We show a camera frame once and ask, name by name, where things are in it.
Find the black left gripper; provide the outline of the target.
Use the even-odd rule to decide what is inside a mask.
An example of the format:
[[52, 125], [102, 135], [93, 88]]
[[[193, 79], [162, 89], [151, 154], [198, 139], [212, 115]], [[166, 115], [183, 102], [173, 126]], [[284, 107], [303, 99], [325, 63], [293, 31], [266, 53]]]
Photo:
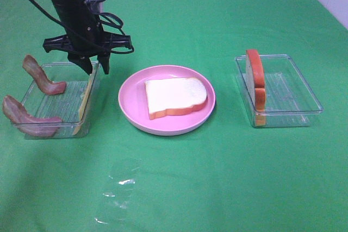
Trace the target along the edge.
[[109, 12], [92, 14], [85, 0], [51, 0], [66, 34], [45, 39], [46, 52], [59, 50], [68, 53], [68, 60], [90, 75], [93, 66], [88, 57], [97, 56], [104, 74], [109, 74], [110, 54], [133, 52], [131, 37], [123, 30], [122, 20]]

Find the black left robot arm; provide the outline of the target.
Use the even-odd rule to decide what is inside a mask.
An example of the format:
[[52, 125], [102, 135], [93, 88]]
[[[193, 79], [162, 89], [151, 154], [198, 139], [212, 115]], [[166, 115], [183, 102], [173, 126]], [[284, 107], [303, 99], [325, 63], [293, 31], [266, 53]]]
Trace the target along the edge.
[[92, 72], [91, 57], [97, 57], [104, 73], [108, 74], [111, 54], [134, 52], [131, 37], [122, 30], [122, 20], [102, 10], [105, 0], [51, 0], [58, 18], [50, 15], [35, 0], [29, 1], [66, 32], [45, 39], [44, 50], [66, 52], [68, 60], [87, 74]]

